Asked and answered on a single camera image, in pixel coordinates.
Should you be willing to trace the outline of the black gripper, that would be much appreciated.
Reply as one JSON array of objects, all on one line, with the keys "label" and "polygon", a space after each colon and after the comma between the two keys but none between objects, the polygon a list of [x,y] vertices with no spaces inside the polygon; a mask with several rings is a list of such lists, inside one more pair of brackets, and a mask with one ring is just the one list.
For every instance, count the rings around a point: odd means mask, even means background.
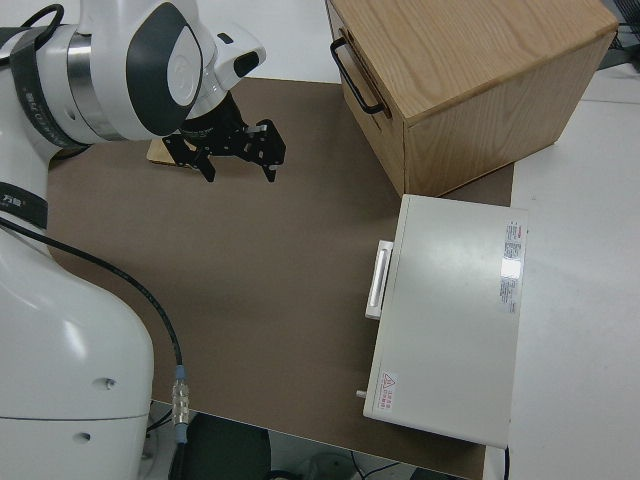
[{"label": "black gripper", "polygon": [[186,120],[162,143],[178,166],[199,170],[212,183],[216,170],[210,157],[238,157],[259,165],[270,183],[285,161],[286,145],[276,126],[264,119],[255,126],[244,122],[231,94],[210,112]]}]

